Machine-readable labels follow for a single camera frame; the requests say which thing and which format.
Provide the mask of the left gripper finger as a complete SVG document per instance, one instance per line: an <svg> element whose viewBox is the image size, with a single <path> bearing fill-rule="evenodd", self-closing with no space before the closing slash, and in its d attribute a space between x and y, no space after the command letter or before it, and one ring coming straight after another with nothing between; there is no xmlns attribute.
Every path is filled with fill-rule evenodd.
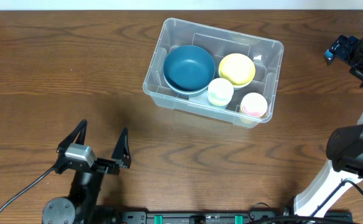
<svg viewBox="0 0 363 224"><path fill-rule="evenodd" d="M131 166L131 153L128 143L128 129L124 128L113 150L111 159L119 166L129 169Z"/></svg>
<svg viewBox="0 0 363 224"><path fill-rule="evenodd" d="M86 137L87 120L82 119L77 127L57 147L58 153L65 153L71 143L84 145Z"/></svg>

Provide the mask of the dark blue large bowl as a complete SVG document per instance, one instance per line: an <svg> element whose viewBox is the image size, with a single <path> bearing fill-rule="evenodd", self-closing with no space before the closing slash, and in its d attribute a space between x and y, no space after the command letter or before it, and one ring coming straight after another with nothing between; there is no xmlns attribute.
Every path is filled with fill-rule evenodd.
<svg viewBox="0 0 363 224"><path fill-rule="evenodd" d="M165 83L175 93L189 98L202 94L208 87L209 82L200 79L188 79L178 84L175 81L165 78Z"/></svg>

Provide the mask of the pink plastic cup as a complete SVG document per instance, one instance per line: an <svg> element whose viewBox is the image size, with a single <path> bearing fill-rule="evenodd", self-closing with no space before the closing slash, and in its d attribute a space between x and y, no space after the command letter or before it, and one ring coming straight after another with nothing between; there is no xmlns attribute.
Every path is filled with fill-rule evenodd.
<svg viewBox="0 0 363 224"><path fill-rule="evenodd" d="M268 108L267 100L259 93L248 93L240 104L240 112L255 118L262 117Z"/></svg>

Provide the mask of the yellow small bowl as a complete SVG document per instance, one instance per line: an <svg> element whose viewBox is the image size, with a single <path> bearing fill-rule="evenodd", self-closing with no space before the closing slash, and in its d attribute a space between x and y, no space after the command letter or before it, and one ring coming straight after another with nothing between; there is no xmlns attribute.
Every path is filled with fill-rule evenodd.
<svg viewBox="0 0 363 224"><path fill-rule="evenodd" d="M251 82L256 73L253 61L244 54L233 53L225 56L219 63L218 73L232 85Z"/></svg>

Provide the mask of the white small bowl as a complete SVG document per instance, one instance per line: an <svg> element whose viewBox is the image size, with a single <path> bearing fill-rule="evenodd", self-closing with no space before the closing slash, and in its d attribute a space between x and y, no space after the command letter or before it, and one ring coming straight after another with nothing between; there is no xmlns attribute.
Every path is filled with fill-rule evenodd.
<svg viewBox="0 0 363 224"><path fill-rule="evenodd" d="M240 89L242 89L242 88L246 87L247 85L249 85L250 83L251 83L251 82L245 83L245 84L243 84L243 85L233 85L233 88L234 88L235 90L240 90Z"/></svg>

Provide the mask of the cream white plastic cup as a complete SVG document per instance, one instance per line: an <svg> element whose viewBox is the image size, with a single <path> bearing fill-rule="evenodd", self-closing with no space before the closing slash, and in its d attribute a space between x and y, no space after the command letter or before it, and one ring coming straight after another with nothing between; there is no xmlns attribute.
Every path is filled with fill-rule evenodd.
<svg viewBox="0 0 363 224"><path fill-rule="evenodd" d="M232 83L225 78L215 78L208 85L208 95L218 98L231 98L234 94Z"/></svg>

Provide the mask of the yellow cup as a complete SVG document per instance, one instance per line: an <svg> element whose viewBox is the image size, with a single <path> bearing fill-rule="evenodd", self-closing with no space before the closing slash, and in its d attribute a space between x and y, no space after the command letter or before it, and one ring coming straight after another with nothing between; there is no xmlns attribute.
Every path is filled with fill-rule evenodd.
<svg viewBox="0 0 363 224"><path fill-rule="evenodd" d="M231 98L218 98L213 95L208 95L208 101L213 106L217 106L220 108L226 108L227 105L230 103Z"/></svg>
<svg viewBox="0 0 363 224"><path fill-rule="evenodd" d="M239 109L239 112L243 115L247 115L247 113L243 110L242 107L240 107ZM243 122L243 123L246 123L246 124L254 124L256 123L257 121L254 121L252 119L248 119L248 118L240 118L240 120Z"/></svg>

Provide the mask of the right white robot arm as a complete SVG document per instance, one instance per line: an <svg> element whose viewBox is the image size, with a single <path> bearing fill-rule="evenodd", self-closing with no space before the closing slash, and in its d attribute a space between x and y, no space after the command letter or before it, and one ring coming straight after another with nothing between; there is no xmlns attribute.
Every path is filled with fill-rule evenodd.
<svg viewBox="0 0 363 224"><path fill-rule="evenodd" d="M339 36L325 51L331 65L335 58L350 67L363 87L363 38ZM317 222L350 187L363 180L363 112L355 126L335 129L326 146L327 161L311 184L293 199L285 213L304 222Z"/></svg>

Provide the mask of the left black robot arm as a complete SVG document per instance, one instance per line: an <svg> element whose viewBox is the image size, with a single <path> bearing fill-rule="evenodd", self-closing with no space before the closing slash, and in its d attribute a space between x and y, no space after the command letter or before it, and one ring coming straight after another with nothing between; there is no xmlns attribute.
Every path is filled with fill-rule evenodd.
<svg viewBox="0 0 363 224"><path fill-rule="evenodd" d="M85 144L87 120L77 127L57 147L58 158L53 165L56 174L75 171L66 197L50 200L42 211L42 223L91 223L96 213L96 202L106 174L118 175L131 166L128 130L124 128L110 159L95 156Z"/></svg>

